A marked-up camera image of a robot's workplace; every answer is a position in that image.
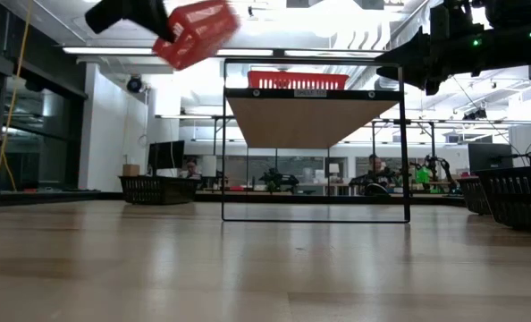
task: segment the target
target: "shelf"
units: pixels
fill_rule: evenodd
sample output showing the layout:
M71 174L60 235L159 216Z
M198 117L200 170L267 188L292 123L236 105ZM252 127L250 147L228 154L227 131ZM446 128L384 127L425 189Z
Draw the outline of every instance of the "shelf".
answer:
M226 89L249 148L330 148L395 106L396 91Z

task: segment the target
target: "black wicker basket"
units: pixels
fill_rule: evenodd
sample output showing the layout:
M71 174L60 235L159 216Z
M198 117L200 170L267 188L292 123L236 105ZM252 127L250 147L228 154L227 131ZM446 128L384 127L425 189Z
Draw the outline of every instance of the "black wicker basket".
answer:
M531 166L479 171L477 175L494 220L531 230Z
M458 182L464 195L464 201L466 201L466 208L479 215L490 215L490 206L488 206L480 178L462 178L458 179Z
M141 205L175 205L194 200L200 180L164 176L121 176L124 200Z

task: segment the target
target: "cardboard box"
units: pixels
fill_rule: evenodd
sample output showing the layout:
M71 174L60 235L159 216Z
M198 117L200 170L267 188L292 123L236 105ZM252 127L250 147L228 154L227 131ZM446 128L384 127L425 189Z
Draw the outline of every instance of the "cardboard box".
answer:
M140 174L140 165L123 165L122 176L138 176Z

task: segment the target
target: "wooden floor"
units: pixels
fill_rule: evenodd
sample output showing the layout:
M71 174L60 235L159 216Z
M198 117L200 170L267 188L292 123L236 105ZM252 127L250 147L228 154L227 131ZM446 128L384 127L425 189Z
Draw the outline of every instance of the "wooden floor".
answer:
M251 209L401 216L290 207ZM410 225L261 224L219 209L0 208L0 321L531 322L531 234L487 216L420 206Z

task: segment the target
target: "red plastic basket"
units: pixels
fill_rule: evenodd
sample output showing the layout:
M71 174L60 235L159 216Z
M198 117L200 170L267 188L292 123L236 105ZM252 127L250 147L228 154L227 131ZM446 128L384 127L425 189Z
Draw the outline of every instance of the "red plastic basket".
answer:
M345 89L349 75L305 72L248 72L252 89Z
M225 0L208 0L174 9L168 28L175 41L157 39L152 50L177 70L190 67L215 53L239 27Z

